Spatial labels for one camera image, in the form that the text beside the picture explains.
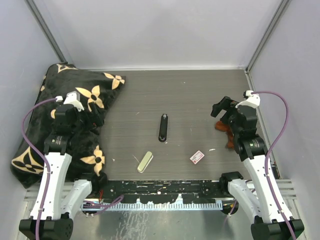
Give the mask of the red white staple box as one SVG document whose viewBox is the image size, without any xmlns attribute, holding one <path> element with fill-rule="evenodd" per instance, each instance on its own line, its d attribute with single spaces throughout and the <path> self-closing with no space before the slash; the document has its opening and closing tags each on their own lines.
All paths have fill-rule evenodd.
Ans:
<svg viewBox="0 0 320 240">
<path fill-rule="evenodd" d="M 196 165 L 201 159 L 204 158 L 204 156 L 205 155 L 200 150 L 198 150 L 189 159 Z"/>
</svg>

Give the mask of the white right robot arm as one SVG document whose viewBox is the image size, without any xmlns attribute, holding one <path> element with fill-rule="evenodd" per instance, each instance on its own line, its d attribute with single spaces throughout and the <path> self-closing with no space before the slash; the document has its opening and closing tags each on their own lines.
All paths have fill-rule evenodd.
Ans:
<svg viewBox="0 0 320 240">
<path fill-rule="evenodd" d="M 223 173 L 219 191 L 225 197 L 233 196 L 251 222 L 255 240 L 296 240 L 305 230 L 301 219 L 293 217 L 287 207 L 274 176 L 270 161 L 272 149 L 257 134 L 259 92 L 247 90 L 243 101 L 228 96 L 212 106 L 211 116 L 224 115 L 216 128 L 232 134 L 235 152 L 247 169 L 253 183 L 250 190 L 243 176 L 237 172 Z"/>
</svg>

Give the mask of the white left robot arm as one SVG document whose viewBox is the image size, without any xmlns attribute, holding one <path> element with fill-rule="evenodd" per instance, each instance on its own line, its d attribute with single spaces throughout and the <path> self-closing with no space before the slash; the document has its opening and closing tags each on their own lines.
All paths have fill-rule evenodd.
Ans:
<svg viewBox="0 0 320 240">
<path fill-rule="evenodd" d="M 102 126 L 99 111 L 94 108 L 93 116 L 85 113 L 76 91 L 66 97 L 56 96 L 37 103 L 32 109 L 49 102 L 61 102 L 56 109 L 53 130 L 44 141 L 40 152 L 27 138 L 28 145 L 43 159 L 43 173 L 34 207 L 29 218 L 22 219 L 19 231 L 30 240 L 68 240 L 71 238 L 74 217 L 81 205 L 88 198 L 95 198 L 107 184 L 107 175 L 102 172 L 83 173 L 76 179 L 70 192 L 62 197 L 64 183 L 72 156 L 67 153 L 72 147 L 72 140 L 82 130 L 95 130 Z"/>
</svg>

